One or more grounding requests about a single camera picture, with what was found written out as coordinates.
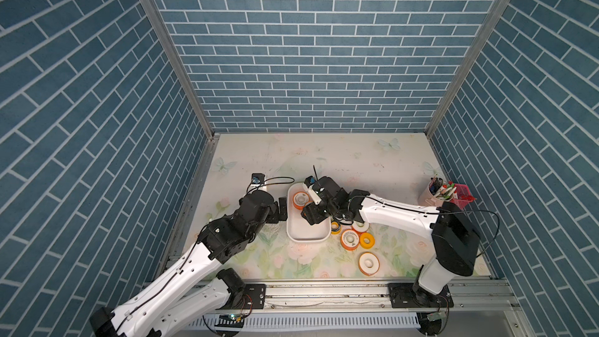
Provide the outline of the large orange white tape roll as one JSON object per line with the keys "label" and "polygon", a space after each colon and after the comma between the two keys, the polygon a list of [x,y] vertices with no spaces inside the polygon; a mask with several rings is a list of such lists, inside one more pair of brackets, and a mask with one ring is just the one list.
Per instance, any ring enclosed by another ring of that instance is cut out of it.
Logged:
{"label": "large orange white tape roll", "polygon": [[352,224],[352,229],[356,231],[359,235],[365,233],[370,228],[370,224],[368,222],[354,222]]}

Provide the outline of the white storage box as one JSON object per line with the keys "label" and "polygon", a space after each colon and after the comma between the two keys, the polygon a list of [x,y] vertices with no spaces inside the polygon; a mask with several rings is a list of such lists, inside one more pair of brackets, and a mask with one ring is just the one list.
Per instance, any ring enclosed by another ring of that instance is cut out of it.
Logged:
{"label": "white storage box", "polygon": [[302,183],[293,184],[287,192],[286,233],[288,238],[296,243],[322,243],[331,235],[331,222],[324,220],[318,224],[310,225],[292,203],[295,193],[304,191]]}

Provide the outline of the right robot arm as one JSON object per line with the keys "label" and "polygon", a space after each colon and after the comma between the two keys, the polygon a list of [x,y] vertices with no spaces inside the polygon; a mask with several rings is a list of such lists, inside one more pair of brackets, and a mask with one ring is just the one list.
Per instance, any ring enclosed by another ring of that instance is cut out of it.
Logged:
{"label": "right robot arm", "polygon": [[332,178],[307,177],[304,190],[312,202],[301,215],[310,225],[326,218],[400,229],[433,243],[434,255],[418,272],[413,293],[438,296],[455,277],[474,273],[480,234],[458,206],[417,206],[388,201],[366,190],[348,193]]}

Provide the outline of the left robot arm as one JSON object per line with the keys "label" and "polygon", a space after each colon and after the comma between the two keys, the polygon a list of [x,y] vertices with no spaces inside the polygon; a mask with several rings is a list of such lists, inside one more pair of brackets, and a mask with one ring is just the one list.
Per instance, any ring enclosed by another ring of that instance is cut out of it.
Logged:
{"label": "left robot arm", "polygon": [[96,336],[172,336],[192,321],[243,299],[245,283],[222,266],[246,249],[266,224],[287,219],[285,199],[255,190],[231,215],[209,222],[182,257],[144,290],[115,309],[90,317]]}

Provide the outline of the yellow black tape roll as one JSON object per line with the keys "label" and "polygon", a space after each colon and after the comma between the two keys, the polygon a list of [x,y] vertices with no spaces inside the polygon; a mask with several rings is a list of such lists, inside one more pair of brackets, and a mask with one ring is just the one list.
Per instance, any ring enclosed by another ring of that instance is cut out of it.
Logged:
{"label": "yellow black tape roll", "polygon": [[337,235],[342,232],[342,227],[338,222],[331,222],[331,234]]}

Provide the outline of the yellow orange tape roll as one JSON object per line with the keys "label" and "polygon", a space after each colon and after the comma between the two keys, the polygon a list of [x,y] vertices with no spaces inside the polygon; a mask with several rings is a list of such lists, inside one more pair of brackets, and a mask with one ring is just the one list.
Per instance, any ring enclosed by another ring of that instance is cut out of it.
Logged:
{"label": "yellow orange tape roll", "polygon": [[363,249],[369,250],[375,244],[376,244],[376,240],[372,234],[370,234],[369,232],[363,232],[362,234],[360,234],[360,246]]}

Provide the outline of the large orange tape roll front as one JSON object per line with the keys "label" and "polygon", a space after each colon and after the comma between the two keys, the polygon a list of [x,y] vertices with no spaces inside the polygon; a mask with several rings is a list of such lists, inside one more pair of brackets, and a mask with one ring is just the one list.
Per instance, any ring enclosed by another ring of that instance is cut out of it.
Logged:
{"label": "large orange tape roll front", "polygon": [[358,259],[358,268],[365,276],[374,276],[380,270],[381,263],[378,257],[371,252],[364,252]]}

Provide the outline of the pink pen cup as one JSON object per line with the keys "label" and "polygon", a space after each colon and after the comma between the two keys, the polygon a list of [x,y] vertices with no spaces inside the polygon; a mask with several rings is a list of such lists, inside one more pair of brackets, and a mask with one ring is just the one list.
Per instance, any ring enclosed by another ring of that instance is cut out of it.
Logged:
{"label": "pink pen cup", "polygon": [[441,207],[445,202],[457,199],[457,185],[446,183],[440,177],[433,177],[418,198],[422,206]]}

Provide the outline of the magenta plastic basket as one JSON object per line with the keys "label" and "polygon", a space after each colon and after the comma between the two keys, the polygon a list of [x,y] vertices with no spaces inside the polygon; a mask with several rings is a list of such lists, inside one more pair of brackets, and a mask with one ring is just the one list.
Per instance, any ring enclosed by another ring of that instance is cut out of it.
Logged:
{"label": "magenta plastic basket", "polygon": [[454,198],[451,202],[457,205],[461,210],[464,210],[468,204],[476,201],[476,198],[471,194],[467,185],[456,184]]}

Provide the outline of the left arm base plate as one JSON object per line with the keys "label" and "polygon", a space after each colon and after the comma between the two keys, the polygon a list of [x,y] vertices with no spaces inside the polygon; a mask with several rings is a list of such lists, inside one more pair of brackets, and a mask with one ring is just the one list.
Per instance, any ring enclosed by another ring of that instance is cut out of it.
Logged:
{"label": "left arm base plate", "polygon": [[263,310],[267,287],[264,283],[246,284],[243,290],[236,290],[218,310]]}

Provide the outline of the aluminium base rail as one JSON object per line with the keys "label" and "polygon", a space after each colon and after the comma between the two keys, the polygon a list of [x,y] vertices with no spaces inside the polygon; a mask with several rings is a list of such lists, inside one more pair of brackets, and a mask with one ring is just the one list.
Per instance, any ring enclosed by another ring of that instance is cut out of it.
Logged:
{"label": "aluminium base rail", "polygon": [[[455,312],[504,312],[515,314],[522,310],[521,305],[505,280],[486,278],[457,279],[449,283],[454,302],[452,308],[392,308],[388,284],[407,282],[406,279],[386,280],[308,280],[308,281],[267,281],[265,307],[242,314],[260,312],[307,312],[307,313],[358,313],[358,312],[435,312],[450,310]],[[244,287],[227,286],[217,280],[212,284],[200,283],[187,295],[168,305],[158,314],[158,320],[180,320],[184,313],[199,317],[208,313],[227,312],[218,310],[229,296]]]}

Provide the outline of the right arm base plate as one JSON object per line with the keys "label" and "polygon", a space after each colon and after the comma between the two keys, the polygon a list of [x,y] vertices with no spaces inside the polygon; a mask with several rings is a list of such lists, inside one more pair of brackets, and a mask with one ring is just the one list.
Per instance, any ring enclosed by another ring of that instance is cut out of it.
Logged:
{"label": "right arm base plate", "polygon": [[442,288],[441,293],[432,294],[416,285],[407,282],[392,282],[388,284],[389,299],[392,308],[435,308],[446,309],[454,307],[452,295],[448,285]]}

